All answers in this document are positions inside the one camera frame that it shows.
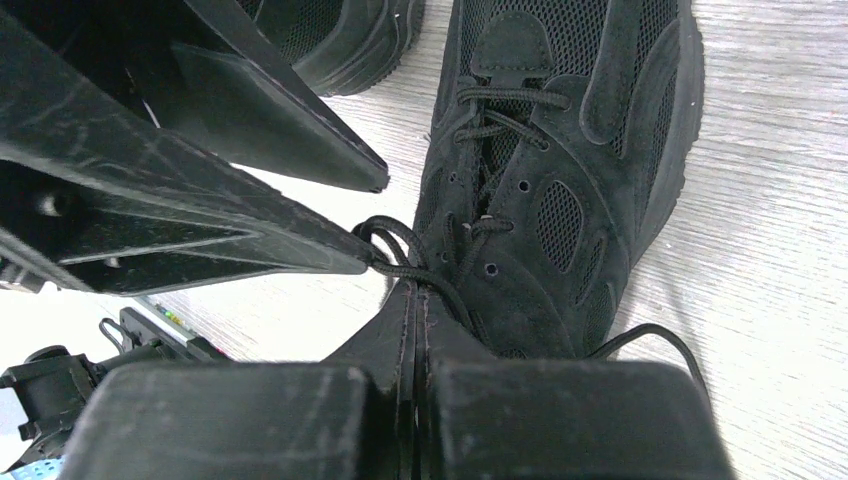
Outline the black shoelace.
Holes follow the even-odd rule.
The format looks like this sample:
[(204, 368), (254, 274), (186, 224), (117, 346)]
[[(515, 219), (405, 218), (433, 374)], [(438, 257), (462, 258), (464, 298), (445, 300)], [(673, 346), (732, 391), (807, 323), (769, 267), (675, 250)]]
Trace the black shoelace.
[[(469, 314), (457, 287), (429, 268), (423, 255), (422, 240), (412, 229), (395, 218), (375, 215), (356, 225), (352, 234), (368, 244), (372, 242), (373, 236), (378, 236), (391, 250), (394, 262), (390, 262), (388, 256), (375, 247), (373, 258), (367, 262), (369, 268), (387, 278), (415, 280), (434, 287), (447, 301), (449, 310), (460, 325), (484, 345), (490, 344), (482, 324)], [(698, 361), (689, 346), (677, 334), (659, 324), (641, 324), (591, 350), (584, 358), (607, 359), (624, 346), (646, 335), (656, 335), (671, 344), (685, 361), (695, 383), (703, 390), (708, 389)]]

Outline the black shoe with laces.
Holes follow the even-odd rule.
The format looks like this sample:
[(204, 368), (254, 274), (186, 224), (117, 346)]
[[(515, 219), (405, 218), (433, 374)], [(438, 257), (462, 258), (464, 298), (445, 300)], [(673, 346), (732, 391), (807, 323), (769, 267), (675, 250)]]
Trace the black shoe with laces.
[(688, 1), (457, 1), (414, 229), (472, 334), (585, 358), (668, 221), (703, 108)]

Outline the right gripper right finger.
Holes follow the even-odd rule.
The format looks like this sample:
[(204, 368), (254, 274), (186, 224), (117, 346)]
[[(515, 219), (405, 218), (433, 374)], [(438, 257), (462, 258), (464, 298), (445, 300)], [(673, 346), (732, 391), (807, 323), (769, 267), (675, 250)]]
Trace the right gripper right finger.
[(731, 479), (708, 398), (644, 361), (504, 360), (417, 296), (423, 479)]

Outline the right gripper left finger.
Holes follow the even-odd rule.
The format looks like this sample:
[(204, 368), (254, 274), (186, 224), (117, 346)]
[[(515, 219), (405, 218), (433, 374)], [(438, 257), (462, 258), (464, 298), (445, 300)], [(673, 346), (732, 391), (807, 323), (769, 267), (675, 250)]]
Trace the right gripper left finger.
[(148, 361), (107, 375), (64, 479), (410, 479), (417, 290), (317, 363)]

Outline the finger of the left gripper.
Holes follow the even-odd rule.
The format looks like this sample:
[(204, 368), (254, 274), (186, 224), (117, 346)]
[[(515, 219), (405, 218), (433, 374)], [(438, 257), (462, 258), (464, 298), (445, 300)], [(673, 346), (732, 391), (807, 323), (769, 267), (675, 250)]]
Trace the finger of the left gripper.
[(158, 124), (222, 159), (379, 193), (388, 168), (235, 1), (135, 1), (132, 76)]
[(359, 274), (371, 247), (161, 127), (132, 9), (1, 13), (1, 284), (145, 295), (273, 273)]

